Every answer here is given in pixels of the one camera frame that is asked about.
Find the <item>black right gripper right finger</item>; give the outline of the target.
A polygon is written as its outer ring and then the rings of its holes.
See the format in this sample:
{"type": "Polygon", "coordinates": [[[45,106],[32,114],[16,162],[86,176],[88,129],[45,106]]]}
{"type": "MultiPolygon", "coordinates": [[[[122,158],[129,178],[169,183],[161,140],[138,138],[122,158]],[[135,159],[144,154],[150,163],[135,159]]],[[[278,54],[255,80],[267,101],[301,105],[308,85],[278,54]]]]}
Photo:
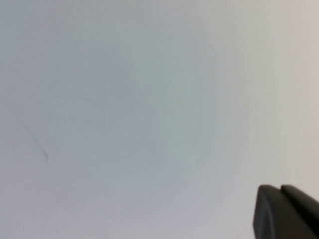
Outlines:
{"type": "Polygon", "coordinates": [[[319,202],[293,185],[282,185],[281,191],[292,204],[303,212],[318,212],[319,202]]]}

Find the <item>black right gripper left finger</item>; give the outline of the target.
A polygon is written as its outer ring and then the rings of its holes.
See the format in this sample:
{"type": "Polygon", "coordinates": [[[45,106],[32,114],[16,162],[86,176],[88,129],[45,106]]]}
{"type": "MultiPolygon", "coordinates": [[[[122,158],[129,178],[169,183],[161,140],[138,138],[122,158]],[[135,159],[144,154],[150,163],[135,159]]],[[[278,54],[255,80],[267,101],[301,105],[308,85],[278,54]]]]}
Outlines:
{"type": "Polygon", "coordinates": [[[261,185],[253,219],[256,239],[318,239],[319,212],[297,209],[280,188],[261,185]]]}

